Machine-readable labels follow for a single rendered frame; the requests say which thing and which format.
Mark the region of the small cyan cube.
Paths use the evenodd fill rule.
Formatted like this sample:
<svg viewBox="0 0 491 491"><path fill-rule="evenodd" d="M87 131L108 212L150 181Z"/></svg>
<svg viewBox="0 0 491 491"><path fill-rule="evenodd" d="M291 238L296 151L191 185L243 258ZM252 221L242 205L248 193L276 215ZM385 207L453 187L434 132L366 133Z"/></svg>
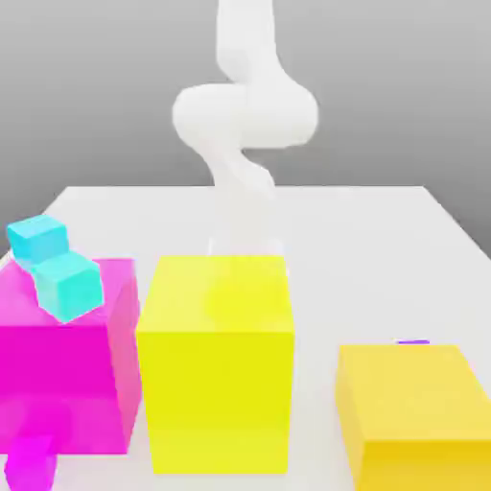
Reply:
<svg viewBox="0 0 491 491"><path fill-rule="evenodd" d="M9 223L7 235L15 261L25 269L69 251L66 226L45 214Z"/></svg>

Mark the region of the small magenta cube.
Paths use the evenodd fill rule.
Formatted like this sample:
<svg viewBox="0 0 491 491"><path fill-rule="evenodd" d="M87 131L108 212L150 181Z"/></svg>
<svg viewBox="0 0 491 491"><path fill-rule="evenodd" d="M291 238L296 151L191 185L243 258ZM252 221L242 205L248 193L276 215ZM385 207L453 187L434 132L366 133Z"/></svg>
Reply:
<svg viewBox="0 0 491 491"><path fill-rule="evenodd" d="M52 436L22 436L8 451L4 473L11 491L51 491L57 464Z"/></svg>

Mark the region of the small turquoise cube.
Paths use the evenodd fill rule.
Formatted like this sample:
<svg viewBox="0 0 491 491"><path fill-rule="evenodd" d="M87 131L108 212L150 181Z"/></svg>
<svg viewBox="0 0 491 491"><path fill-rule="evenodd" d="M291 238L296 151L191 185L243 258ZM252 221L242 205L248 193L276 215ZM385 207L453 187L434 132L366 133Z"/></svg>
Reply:
<svg viewBox="0 0 491 491"><path fill-rule="evenodd" d="M104 304L100 266L69 251L48 259L32 270L40 308L67 323Z"/></svg>

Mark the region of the large magenta box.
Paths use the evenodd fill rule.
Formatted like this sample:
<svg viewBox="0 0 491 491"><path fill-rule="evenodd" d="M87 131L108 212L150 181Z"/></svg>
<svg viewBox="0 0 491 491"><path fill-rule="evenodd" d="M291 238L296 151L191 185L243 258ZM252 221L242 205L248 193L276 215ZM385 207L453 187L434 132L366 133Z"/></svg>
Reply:
<svg viewBox="0 0 491 491"><path fill-rule="evenodd" d="M135 265L101 259L105 303L68 324L37 305L33 278L0 269L0 454L46 435L58 454L124 454L142 389Z"/></svg>

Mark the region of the large yellow box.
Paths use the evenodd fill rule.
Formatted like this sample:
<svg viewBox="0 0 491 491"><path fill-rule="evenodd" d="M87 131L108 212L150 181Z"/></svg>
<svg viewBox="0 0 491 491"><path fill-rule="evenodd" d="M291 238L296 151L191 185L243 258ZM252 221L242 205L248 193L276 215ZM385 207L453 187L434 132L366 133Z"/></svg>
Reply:
<svg viewBox="0 0 491 491"><path fill-rule="evenodd" d="M294 323L282 257L161 257L136 340L155 473L287 471Z"/></svg>

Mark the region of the large orange box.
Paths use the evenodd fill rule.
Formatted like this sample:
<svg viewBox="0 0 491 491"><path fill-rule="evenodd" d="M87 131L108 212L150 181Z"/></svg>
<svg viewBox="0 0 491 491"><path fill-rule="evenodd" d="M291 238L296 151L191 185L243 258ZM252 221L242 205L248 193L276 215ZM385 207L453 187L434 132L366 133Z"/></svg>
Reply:
<svg viewBox="0 0 491 491"><path fill-rule="evenodd" d="M491 491L491 399L450 344L345 344L336 404L355 491Z"/></svg>

